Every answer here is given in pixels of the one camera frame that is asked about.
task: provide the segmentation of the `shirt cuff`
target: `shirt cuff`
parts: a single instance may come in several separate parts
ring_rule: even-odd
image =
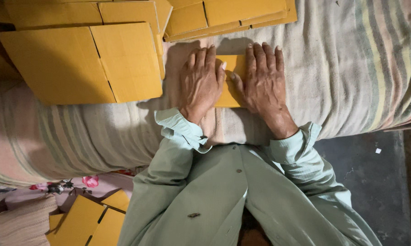
[[[322,127],[308,122],[300,126],[291,137],[282,140],[271,140],[270,150],[275,162],[290,164],[297,162],[311,147],[313,147]]]
[[[155,122],[160,126],[161,135],[168,139],[183,138],[199,153],[207,153],[212,147],[206,149],[203,145],[207,142],[207,137],[203,136],[203,130],[197,124],[192,123],[180,113],[178,108],[161,111],[154,111]]]

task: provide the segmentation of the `wrist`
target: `wrist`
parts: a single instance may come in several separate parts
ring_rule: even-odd
[[[268,114],[261,114],[261,116],[276,140],[291,137],[299,130],[286,106]]]
[[[186,120],[194,124],[197,124],[197,125],[199,125],[199,122],[203,118],[202,116],[198,116],[198,114],[194,113],[195,112],[194,110],[191,110],[185,107],[180,108],[179,111]]]

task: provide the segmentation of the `sleeve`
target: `sleeve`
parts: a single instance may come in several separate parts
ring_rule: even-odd
[[[271,141],[269,157],[281,166],[316,209],[342,234],[357,245],[381,245],[366,222],[351,207],[351,193],[336,182],[333,167],[313,148],[321,126],[312,122],[301,126],[295,135]]]
[[[147,170],[133,178],[134,188],[119,236],[119,246],[137,245],[175,197],[186,187],[193,150],[206,153],[207,137],[199,126],[186,120],[177,108],[155,112],[164,139]]]

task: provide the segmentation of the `hand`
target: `hand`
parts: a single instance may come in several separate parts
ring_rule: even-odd
[[[286,106],[283,52],[264,42],[246,48],[246,79],[235,73],[231,78],[251,113],[258,113],[276,139],[294,135],[298,127]]]
[[[193,50],[181,70],[180,113],[199,125],[222,93],[226,63],[216,69],[216,48]]]

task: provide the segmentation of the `pink flower print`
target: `pink flower print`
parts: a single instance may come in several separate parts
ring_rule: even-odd
[[[99,185],[98,180],[99,180],[98,175],[93,175],[93,176],[83,177],[82,182],[87,187],[94,188],[94,187],[97,187]]]

